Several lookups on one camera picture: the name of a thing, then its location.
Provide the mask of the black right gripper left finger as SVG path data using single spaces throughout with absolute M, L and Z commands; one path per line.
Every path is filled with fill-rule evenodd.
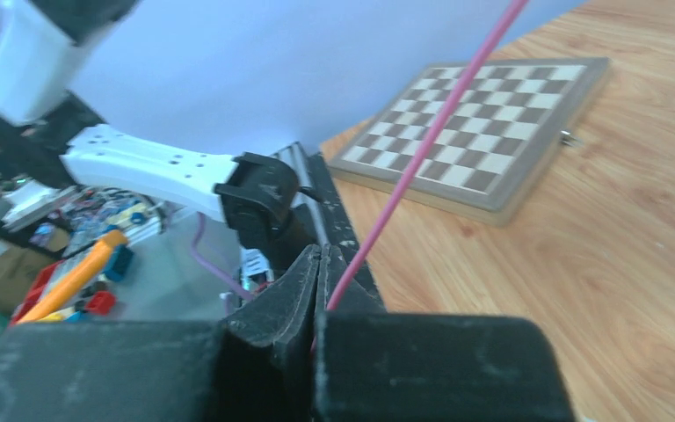
M 254 300 L 228 316 L 218 359 L 220 421 L 308 421 L 309 349 L 322 249 L 310 245 Z

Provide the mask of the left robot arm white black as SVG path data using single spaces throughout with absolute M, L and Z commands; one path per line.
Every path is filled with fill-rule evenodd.
M 108 186 L 188 207 L 285 272 L 315 242 L 295 215 L 302 186 L 271 156 L 214 155 L 120 132 L 69 91 L 131 1 L 6 1 L 0 29 L 0 154 L 56 191 Z

